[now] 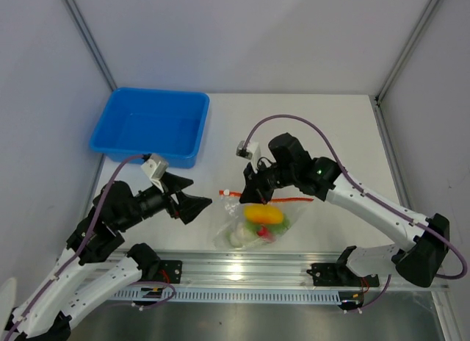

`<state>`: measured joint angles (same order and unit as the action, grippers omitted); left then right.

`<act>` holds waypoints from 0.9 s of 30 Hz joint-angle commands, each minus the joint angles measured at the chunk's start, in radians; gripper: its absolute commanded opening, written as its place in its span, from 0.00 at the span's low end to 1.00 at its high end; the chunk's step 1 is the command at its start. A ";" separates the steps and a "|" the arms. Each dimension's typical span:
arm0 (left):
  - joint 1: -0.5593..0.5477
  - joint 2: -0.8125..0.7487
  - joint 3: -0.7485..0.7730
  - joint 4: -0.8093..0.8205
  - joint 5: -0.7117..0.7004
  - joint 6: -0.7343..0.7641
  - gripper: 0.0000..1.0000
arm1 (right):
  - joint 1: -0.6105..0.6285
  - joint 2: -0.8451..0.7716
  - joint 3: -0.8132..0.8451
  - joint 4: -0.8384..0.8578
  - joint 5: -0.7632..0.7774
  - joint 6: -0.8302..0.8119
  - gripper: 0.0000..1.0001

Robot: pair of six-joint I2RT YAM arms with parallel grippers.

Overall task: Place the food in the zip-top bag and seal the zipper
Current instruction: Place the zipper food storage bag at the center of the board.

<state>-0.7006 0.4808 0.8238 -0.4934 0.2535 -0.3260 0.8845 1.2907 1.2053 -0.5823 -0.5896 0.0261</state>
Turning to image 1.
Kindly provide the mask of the green grape bunch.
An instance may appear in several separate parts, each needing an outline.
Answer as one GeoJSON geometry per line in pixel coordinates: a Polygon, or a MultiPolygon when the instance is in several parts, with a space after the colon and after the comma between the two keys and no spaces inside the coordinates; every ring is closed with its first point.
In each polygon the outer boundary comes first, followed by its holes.
{"type": "Polygon", "coordinates": [[[281,223],[276,223],[276,224],[267,224],[267,223],[260,224],[260,223],[253,223],[248,220],[245,222],[245,224],[249,228],[249,230],[251,230],[252,233],[254,233],[255,235],[257,235],[256,231],[257,231],[257,228],[260,226],[267,227],[275,236],[283,235],[291,227],[291,223],[289,219],[287,218],[284,218],[281,223]]]}

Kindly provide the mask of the red chili pepper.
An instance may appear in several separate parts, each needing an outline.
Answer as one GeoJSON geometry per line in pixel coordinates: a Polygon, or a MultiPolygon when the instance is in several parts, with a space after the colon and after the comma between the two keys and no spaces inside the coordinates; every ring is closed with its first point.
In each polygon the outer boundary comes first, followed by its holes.
{"type": "Polygon", "coordinates": [[[265,226],[260,226],[256,231],[258,237],[266,243],[273,243],[276,241],[275,235],[265,226]]]}

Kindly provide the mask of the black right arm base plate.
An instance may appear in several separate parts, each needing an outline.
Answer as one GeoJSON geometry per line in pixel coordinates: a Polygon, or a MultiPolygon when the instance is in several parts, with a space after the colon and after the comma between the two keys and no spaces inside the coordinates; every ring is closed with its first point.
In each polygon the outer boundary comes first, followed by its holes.
{"type": "Polygon", "coordinates": [[[377,276],[359,277],[336,263],[318,262],[310,265],[306,273],[316,287],[379,287],[377,276]]]}

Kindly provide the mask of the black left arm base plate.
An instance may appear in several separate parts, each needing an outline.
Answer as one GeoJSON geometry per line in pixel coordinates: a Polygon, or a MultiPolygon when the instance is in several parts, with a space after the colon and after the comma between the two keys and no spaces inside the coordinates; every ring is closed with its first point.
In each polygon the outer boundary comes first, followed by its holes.
{"type": "Polygon", "coordinates": [[[180,284],[183,273],[181,260],[162,260],[150,275],[150,281],[162,281],[168,284],[180,284]]]}

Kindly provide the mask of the yellow lemon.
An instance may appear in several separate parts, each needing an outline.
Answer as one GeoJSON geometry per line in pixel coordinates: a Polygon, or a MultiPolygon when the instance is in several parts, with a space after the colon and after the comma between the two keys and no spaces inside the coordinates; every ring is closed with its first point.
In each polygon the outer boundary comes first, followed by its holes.
{"type": "Polygon", "coordinates": [[[283,212],[271,205],[253,204],[243,208],[245,218],[253,223],[276,224],[284,219],[283,212]]]}

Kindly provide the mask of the clear zip bag orange zipper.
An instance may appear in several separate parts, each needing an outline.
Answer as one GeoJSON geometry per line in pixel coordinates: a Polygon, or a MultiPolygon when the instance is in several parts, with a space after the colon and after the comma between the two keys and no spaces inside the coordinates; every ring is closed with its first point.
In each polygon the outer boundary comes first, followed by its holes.
{"type": "Polygon", "coordinates": [[[247,250],[271,245],[298,222],[314,202],[313,198],[273,198],[268,204],[241,204],[241,193],[219,191],[225,212],[222,226],[214,236],[220,250],[247,250]]]}

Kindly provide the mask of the white cauliflower with green leaves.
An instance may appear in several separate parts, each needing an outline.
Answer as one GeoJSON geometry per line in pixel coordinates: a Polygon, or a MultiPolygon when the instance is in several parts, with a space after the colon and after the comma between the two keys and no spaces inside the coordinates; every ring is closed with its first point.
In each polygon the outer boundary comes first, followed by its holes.
{"type": "Polygon", "coordinates": [[[256,237],[245,223],[238,223],[228,234],[228,243],[233,248],[244,248],[251,244],[256,237]]]}

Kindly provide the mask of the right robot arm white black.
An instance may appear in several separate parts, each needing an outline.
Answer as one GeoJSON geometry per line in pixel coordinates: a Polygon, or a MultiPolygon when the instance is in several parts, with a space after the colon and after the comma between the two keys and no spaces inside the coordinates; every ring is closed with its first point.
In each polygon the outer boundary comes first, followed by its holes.
{"type": "Polygon", "coordinates": [[[336,262],[336,278],[353,284],[373,274],[397,274],[418,287],[429,287],[447,255],[449,220],[438,213],[431,218],[395,204],[359,186],[327,157],[310,157],[300,141],[284,133],[268,148],[274,162],[265,165],[258,143],[240,143],[236,155],[248,160],[243,171],[242,204],[268,204],[278,188],[296,187],[351,212],[384,233],[392,244],[373,248],[346,248],[336,262]]]}

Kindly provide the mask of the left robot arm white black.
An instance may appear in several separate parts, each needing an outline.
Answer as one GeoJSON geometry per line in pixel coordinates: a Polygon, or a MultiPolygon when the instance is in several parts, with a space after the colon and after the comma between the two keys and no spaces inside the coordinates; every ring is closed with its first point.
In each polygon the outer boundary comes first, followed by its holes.
{"type": "Polygon", "coordinates": [[[67,239],[52,271],[31,297],[12,308],[5,320],[7,340],[14,334],[18,340],[66,340],[85,316],[124,287],[172,287],[162,274],[160,257],[146,243],[133,245],[113,268],[83,285],[123,244],[125,231],[160,212],[188,224],[212,203],[184,193],[191,179],[165,173],[160,183],[133,193],[127,183],[110,179],[67,239]]]}

